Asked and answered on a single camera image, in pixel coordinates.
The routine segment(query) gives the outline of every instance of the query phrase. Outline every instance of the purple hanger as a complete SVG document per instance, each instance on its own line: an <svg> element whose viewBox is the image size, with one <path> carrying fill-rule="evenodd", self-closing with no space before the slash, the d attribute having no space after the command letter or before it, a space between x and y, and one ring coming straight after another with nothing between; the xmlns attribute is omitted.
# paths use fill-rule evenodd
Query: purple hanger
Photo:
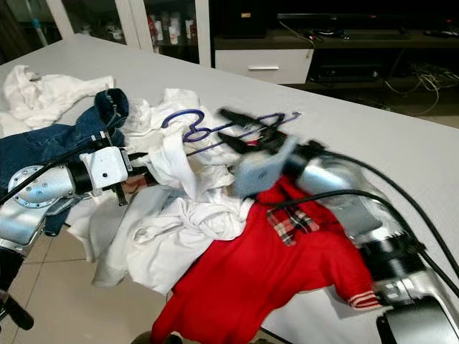
<svg viewBox="0 0 459 344"><path fill-rule="evenodd" d="M184 135L183 141L187 142L187 143L204 140L211 133L223 130L225 128L229 128L229 127L234 125L233 123L230 122L230 123L227 123L227 124L224 124L224 125L219 125L218 127L215 127L215 128L212 128L212 129L205 128L205 127L196 128L196 126L198 126L203 121L204 113L201 110L198 110L198 109L186 109L186 110L177 111L176 113L173 113L172 115L167 116L164 119L164 121L162 122L161 128L167 128L169 126L169 122L171 120L173 120L174 118L182 116L182 115L188 115L188 114L198 115L198 119L195 120L192 124L189 125L189 132ZM293 116L292 118L288 118L287 120L283 120L279 124L283 124L283 123L287 123L287 122L290 122L292 120L295 120L300 115L301 115L300 113L294 112L294 113L292 113L292 116ZM277 116L279 116L278 113L273 113L271 115L264 115L264 116L258 117L257 119L258 120L265 120L267 118L273 118L273 117L277 117ZM248 136L248 135L251 135L253 133L256 133L258 130L259 129L251 130L251 131L249 131L247 133L243 133L242 135L239 135L239 136L236 136L236 137L237 138L243 138L245 136ZM194 152L188 153L186 156L192 156L194 154L201 153L201 152L206 151L208 149L217 147L218 145L221 145L221 144L223 144L223 141L215 143L213 145L208 145L207 147L204 147L204 148L201 148L201 149L198 149L198 150L195 150Z"/></svg>

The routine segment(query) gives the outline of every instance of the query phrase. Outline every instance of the drawer handle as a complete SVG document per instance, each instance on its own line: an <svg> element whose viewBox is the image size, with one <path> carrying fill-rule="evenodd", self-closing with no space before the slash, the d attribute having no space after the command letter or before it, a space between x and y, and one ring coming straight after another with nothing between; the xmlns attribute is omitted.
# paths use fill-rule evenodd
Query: drawer handle
<svg viewBox="0 0 459 344"><path fill-rule="evenodd" d="M279 66L249 66L249 70L278 70Z"/></svg>

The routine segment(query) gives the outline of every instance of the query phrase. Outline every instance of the black cable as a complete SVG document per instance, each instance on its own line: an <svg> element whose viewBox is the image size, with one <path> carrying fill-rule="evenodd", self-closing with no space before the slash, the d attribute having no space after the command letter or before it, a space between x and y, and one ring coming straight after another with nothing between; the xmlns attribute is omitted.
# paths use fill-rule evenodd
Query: black cable
<svg viewBox="0 0 459 344"><path fill-rule="evenodd" d="M413 208L415 208L416 212L421 216L422 220L425 222L427 225L427 228L430 230L432 235L435 237L435 240L437 240L438 244L440 245L440 248L442 249L443 253L446 256L446 259L450 263L451 267L453 268L454 273L456 276L459 278L459 264L456 262L453 254L451 253L450 249L446 245L445 241L443 240L440 232L438 231L437 227L433 224L432 220L430 220L429 216L425 213L425 211L422 209L422 207L397 183L395 183L391 178L383 174L381 171L377 170L375 167L370 166L369 164L357 160L355 158L351 158L350 156L346 156L344 154L340 153L335 153L331 152L328 150L323 150L321 151L322 154L328 155L328 156L333 156L334 158L340 158L346 161L350 161L352 163L355 163L371 172L376 174L378 177L386 181L392 188L397 190L411 205Z"/></svg>
<svg viewBox="0 0 459 344"><path fill-rule="evenodd" d="M27 185L29 185L31 182L33 182L35 179L40 177L43 173L48 171L49 169L55 167L56 165L67 161L69 158L74 156L75 154L78 154L81 151L84 151L88 148L91 148L95 145L97 141L90 141L89 143L86 143L85 145L82 145L80 147L77 147L76 149L73 149L65 154L62 154L61 156L58 156L57 158L54 158L46 163L41 169L39 169L37 172L33 173L29 178L27 178L25 181L20 183L18 186L14 187L9 193L6 195L2 196L0 198L0 206L2 206L6 201L8 201L11 197L13 197L15 194L20 192L23 188L25 188Z"/></svg>
<svg viewBox="0 0 459 344"><path fill-rule="evenodd" d="M363 196L368 197L369 199L374 199L378 201L383 206L387 207L387 210L391 213L394 219L399 222L400 226L413 238L416 244L419 244L419 247L423 247L423 244L417 239L416 234L413 232L412 228L408 224L408 222L404 219L404 217L399 213L398 210L386 199L383 199L377 195L372 193L362 191L362 190L355 190L355 189L347 189L347 190L337 190L337 191L329 191L324 193L318 193L313 196L305 197L302 199L293 199L290 201L284 201L280 203L263 203L259 202L263 206L273 206L276 209L283 208L286 206L295 206L299 203L306 203L310 201L317 201L319 199L324 199L328 197L334 196L343 196L343 195L355 195L355 196ZM459 298L459 288L454 284L454 282L446 275L446 273L433 261L433 259L429 256L429 254L425 250L420 250L419 254L422 258L428 263L432 269L440 276L440 278L445 282L445 284L451 289L454 295Z"/></svg>

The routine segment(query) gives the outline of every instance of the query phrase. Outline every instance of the plaid fabric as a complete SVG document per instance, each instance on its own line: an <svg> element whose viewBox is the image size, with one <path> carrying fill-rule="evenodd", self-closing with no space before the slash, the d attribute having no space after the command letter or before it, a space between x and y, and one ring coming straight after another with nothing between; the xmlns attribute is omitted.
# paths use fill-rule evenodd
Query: plaid fabric
<svg viewBox="0 0 459 344"><path fill-rule="evenodd" d="M297 206L268 210L268 222L287 246L295 245L297 231L310 233L319 229L317 223Z"/></svg>

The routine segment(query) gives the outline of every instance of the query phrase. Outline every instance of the pile of clothes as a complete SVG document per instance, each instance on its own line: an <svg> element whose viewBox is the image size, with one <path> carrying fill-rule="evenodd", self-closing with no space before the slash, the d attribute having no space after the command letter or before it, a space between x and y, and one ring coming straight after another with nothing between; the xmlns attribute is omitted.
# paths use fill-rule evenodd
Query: pile of clothes
<svg viewBox="0 0 459 344"><path fill-rule="evenodd" d="M230 196L234 176L228 168L238 155L220 145L187 157L217 142L210 135L183 143L196 120L193 115L174 118L162 128L169 115L186 109L200 109L203 126L216 126L196 93L166 89L163 101L150 106L145 100L128 101L121 90L110 88L110 78L103 78L104 90L74 126L50 125L71 102L94 95L100 80L72 78L81 83L78 93L60 97L49 92L50 85L59 87L56 80L68 77L37 77L26 71L19 66L12 79L21 75L21 81L4 87L10 104L22 102L22 107L11 106L6 116L0 113L0 123L4 126L2 118L8 117L22 123L26 133L0 140L2 163L11 163L0 173L1 189L20 168L69 151L101 130L129 153L146 153L133 165L147 167L156 185L137 188L134 183L125 207L109 191L81 201L70 215L62 205L63 211L49 216L47 227L53 228L47 231L58 232L55 227L65 220L71 223L69 233L83 243L87 260L98 264L95 286L115 287L129 274L164 295L172 290L153 324L152 343L162 343L174 331L200 343L248 343L266 316L294 294L329 285L354 309L379 307L358 250L330 211L316 203L278 210L264 206L306 196L286 176L256 199ZM43 113L47 106L56 110L40 125L39 116L32 119L31 114ZM39 127L45 128L28 131ZM11 153L17 143L39 147L40 154L18 162Z"/></svg>

